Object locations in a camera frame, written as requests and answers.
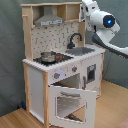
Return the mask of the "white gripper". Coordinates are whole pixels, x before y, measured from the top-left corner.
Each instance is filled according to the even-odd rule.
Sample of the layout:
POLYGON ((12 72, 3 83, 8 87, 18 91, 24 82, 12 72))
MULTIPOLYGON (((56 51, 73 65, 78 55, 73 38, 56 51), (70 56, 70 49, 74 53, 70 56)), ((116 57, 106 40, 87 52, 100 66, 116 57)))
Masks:
POLYGON ((79 20, 85 20, 88 16, 91 15, 92 12, 98 9, 99 7, 96 1, 82 0, 82 3, 80 4, 79 20))

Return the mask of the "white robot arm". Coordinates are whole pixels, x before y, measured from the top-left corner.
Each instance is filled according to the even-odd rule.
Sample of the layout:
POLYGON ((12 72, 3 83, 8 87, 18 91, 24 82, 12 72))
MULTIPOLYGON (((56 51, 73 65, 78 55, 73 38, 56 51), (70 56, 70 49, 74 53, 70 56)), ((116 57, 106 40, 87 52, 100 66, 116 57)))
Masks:
POLYGON ((118 20, 110 13, 101 11, 96 1, 82 0, 79 21, 88 31, 93 31, 92 42, 119 56, 128 58, 128 47, 121 48, 110 43, 120 30, 118 20))

